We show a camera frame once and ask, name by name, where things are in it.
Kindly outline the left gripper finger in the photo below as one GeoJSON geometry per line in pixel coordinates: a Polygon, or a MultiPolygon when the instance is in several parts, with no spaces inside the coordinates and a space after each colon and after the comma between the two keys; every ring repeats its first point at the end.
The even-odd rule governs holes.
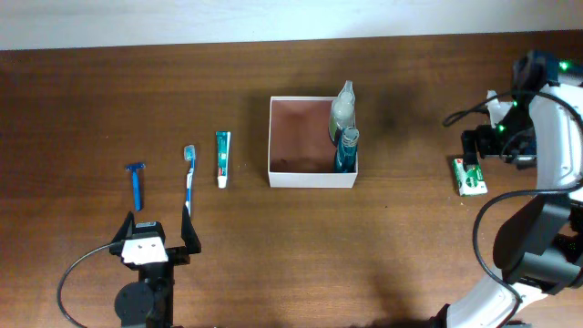
{"type": "Polygon", "coordinates": [[[132,211],[130,211],[111,242],[116,243],[125,241],[133,234],[134,228],[135,228],[134,214],[132,211]]]}
{"type": "Polygon", "coordinates": [[[181,214],[181,239],[189,254],[201,253],[201,243],[192,225],[187,205],[183,206],[181,214]]]}

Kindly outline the green soap packet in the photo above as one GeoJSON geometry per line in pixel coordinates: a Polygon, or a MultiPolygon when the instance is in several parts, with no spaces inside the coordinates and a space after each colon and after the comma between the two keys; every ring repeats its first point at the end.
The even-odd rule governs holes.
{"type": "Polygon", "coordinates": [[[487,186],[484,175],[479,165],[464,166],[462,159],[453,159],[455,180],[458,193],[462,197],[487,194],[487,186]]]}

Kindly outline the blue mouthwash bottle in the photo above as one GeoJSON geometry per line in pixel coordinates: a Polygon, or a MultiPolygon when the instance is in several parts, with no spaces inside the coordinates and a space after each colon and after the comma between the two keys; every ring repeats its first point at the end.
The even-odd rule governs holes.
{"type": "Polygon", "coordinates": [[[359,137],[360,132],[355,127],[348,127],[343,130],[335,154],[335,173],[352,173],[355,171],[359,137]]]}

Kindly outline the clear purple spray bottle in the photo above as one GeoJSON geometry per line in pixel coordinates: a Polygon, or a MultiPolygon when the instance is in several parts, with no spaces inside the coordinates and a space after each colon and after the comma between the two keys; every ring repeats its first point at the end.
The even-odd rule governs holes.
{"type": "Polygon", "coordinates": [[[355,125],[355,99],[353,82],[346,80],[331,105],[328,132],[334,146],[338,145],[343,130],[355,125]]]}

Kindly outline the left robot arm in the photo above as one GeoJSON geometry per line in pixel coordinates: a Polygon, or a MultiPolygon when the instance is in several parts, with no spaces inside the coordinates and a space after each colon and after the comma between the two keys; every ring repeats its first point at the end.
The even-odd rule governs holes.
{"type": "Polygon", "coordinates": [[[166,235],[158,221],[137,223],[129,213],[112,239],[109,253],[138,273],[138,279],[120,289],[114,301],[122,327],[162,327],[174,325],[174,271],[190,264],[190,256],[201,252],[190,208],[181,213],[182,246],[165,246],[166,235]]]}

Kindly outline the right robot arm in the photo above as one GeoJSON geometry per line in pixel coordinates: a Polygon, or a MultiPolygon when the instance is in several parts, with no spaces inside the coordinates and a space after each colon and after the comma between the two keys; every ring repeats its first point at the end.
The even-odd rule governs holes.
{"type": "Polygon", "coordinates": [[[537,185],[496,196],[479,210],[472,245],[486,275],[429,324],[515,327],[514,316],[529,304],[582,285],[582,66],[531,50],[514,63],[508,91],[489,91],[485,101],[443,124],[470,112],[489,121],[461,135],[463,155],[453,161],[460,193],[484,193],[479,161],[493,157],[536,169],[537,185]],[[488,266],[479,250],[482,219],[497,203],[517,197],[529,201],[498,230],[488,266]]]}

